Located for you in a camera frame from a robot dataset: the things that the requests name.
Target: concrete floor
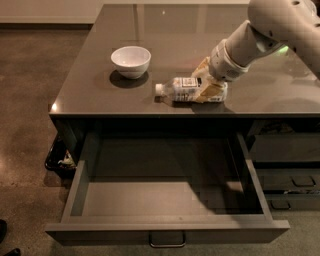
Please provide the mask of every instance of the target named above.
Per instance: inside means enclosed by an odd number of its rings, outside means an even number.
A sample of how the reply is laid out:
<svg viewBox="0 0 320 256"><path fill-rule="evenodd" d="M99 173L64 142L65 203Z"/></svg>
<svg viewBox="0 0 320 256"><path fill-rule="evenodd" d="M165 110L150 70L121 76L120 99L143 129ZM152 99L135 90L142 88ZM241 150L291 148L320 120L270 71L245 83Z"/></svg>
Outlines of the concrete floor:
<svg viewBox="0 0 320 256"><path fill-rule="evenodd" d="M291 229L270 244L63 247L44 232L59 222L68 183L44 161L56 135L48 117L87 30L0 30L0 218L8 233L0 255L318 255L320 211L275 212Z"/></svg>

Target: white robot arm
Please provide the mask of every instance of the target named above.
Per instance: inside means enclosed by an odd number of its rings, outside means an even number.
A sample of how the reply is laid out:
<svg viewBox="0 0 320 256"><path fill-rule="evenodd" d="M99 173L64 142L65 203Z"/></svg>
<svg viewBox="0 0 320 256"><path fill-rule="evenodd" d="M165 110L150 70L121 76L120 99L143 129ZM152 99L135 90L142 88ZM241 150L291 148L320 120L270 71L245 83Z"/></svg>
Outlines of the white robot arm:
<svg viewBox="0 0 320 256"><path fill-rule="evenodd" d="M283 45L320 79L320 18L311 0L251 0L248 18L211 52L209 72L233 82Z"/></svg>

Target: small white bowl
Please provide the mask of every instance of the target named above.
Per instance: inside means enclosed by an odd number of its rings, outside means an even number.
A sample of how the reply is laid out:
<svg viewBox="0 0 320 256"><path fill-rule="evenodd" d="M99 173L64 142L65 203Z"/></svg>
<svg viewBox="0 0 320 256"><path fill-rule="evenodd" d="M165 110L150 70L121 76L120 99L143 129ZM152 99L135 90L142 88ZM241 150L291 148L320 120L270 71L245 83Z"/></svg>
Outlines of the small white bowl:
<svg viewBox="0 0 320 256"><path fill-rule="evenodd" d="M147 71L151 53L139 46L122 47L111 54L116 70L126 78L137 79Z"/></svg>

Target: open drawer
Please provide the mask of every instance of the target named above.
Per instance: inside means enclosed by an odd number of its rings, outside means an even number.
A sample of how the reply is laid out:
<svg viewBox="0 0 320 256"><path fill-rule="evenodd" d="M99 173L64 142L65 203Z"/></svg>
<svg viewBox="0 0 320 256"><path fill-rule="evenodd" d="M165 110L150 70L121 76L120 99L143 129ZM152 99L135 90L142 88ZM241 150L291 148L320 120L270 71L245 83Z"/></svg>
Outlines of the open drawer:
<svg viewBox="0 0 320 256"><path fill-rule="evenodd" d="M64 245L264 243L274 221L241 135L87 135L60 223Z"/></svg>

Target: plastic bottle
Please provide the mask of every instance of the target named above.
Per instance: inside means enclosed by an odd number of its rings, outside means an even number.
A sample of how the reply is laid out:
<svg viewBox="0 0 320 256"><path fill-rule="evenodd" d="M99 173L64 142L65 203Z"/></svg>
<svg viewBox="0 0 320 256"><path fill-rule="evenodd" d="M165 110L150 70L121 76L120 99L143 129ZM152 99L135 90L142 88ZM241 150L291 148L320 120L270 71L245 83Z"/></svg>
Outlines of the plastic bottle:
<svg viewBox="0 0 320 256"><path fill-rule="evenodd" d="M177 102L222 102L227 84L213 84L196 77L175 77L165 84L156 84L156 96Z"/></svg>

